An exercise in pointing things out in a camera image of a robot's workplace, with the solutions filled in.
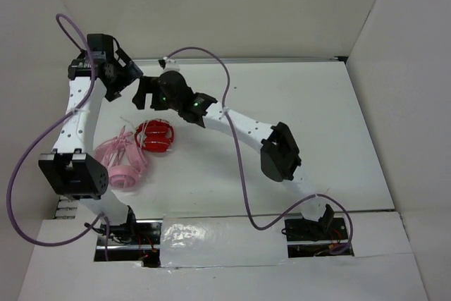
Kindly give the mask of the red headphones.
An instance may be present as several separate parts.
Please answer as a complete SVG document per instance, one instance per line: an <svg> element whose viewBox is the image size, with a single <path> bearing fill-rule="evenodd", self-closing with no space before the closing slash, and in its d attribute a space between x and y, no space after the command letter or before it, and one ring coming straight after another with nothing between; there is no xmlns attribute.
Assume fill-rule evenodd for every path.
<svg viewBox="0 0 451 301"><path fill-rule="evenodd" d="M172 147L175 131L168 121L154 119L141 123L135 131L134 138L141 150L165 153Z"/></svg>

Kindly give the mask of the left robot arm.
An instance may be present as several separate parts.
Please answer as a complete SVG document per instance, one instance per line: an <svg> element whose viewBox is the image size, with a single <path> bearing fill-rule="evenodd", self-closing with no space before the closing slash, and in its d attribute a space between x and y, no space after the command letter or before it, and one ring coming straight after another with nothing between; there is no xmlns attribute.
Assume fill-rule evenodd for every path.
<svg viewBox="0 0 451 301"><path fill-rule="evenodd" d="M75 200L107 220L110 232L124 244L134 242L139 226L133 210L111 191L107 167L94 157L94 134L103 100L112 102L143 73L106 34L87 36L82 51L68 67L69 99L61 131L52 150L41 154L38 166L57 195Z"/></svg>

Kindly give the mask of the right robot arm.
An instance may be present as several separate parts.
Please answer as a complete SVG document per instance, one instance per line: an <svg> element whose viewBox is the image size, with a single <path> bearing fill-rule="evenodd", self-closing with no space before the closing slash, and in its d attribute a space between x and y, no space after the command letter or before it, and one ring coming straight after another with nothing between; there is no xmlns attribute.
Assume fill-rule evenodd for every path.
<svg viewBox="0 0 451 301"><path fill-rule="evenodd" d="M258 122L225 107L212 96L193 92L175 70L165 71L159 77L140 79L132 98L139 110L144 108L147 95L152 97L153 110L172 109L188 123L224 133L231 136L236 145L244 143L251 147L260 156L262 173L300 198L294 205L301 208L310 236L322 239L331 232L332 207L321 201L306 177L299 147L286 124Z"/></svg>

